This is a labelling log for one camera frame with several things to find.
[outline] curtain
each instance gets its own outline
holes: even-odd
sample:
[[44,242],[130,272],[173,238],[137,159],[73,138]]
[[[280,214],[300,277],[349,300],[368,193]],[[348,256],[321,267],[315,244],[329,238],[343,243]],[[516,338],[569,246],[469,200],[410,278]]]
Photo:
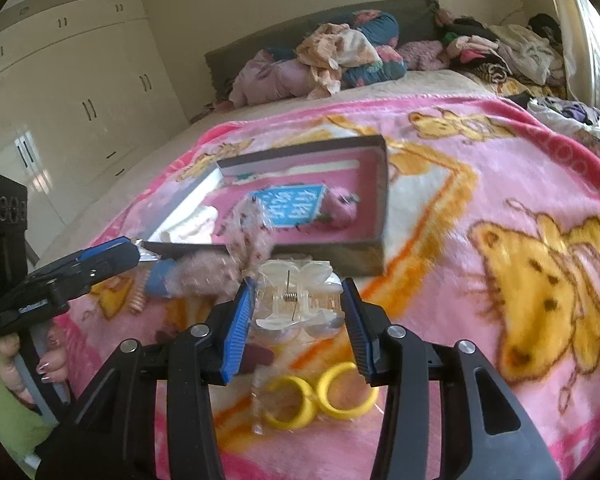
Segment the curtain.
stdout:
[[558,11],[567,89],[600,109],[600,15],[589,0],[554,0]]

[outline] beige bed sheet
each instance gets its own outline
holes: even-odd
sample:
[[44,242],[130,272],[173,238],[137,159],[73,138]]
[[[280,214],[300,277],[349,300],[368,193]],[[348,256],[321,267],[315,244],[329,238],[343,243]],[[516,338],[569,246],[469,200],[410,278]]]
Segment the beige bed sheet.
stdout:
[[451,70],[407,72],[403,78],[340,92],[330,98],[307,101],[304,98],[278,101],[227,113],[213,113],[155,150],[122,176],[107,193],[87,209],[53,241],[38,266],[86,247],[149,183],[181,154],[189,150],[211,127],[228,121],[245,121],[315,108],[332,103],[418,94],[493,95],[488,90]]

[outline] green sleeve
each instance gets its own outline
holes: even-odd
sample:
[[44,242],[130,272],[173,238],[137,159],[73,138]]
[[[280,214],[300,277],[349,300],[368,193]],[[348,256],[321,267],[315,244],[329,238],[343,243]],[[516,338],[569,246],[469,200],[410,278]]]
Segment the green sleeve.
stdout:
[[24,457],[34,452],[51,429],[40,416],[18,402],[0,378],[0,442],[31,478],[34,471],[24,463]]

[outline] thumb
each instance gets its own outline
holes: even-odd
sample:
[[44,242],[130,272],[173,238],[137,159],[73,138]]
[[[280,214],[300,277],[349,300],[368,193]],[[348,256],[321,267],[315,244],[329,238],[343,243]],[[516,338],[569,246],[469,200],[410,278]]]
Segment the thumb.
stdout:
[[20,351],[20,338],[18,334],[9,334],[0,337],[0,378],[16,397],[29,406],[34,406],[35,401],[22,381],[16,369],[14,357]]

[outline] human hand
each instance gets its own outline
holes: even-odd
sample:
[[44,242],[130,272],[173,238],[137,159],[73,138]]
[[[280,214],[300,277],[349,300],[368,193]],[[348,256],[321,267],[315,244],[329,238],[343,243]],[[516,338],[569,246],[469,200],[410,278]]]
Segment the human hand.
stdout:
[[[48,351],[40,358],[36,372],[42,375],[43,383],[62,383],[68,372],[66,367],[65,338],[62,329],[53,325],[46,335]],[[15,367],[14,357],[20,351],[20,337],[9,334],[0,337],[0,377],[2,382],[20,402],[32,408],[36,405],[27,390],[20,373]]]

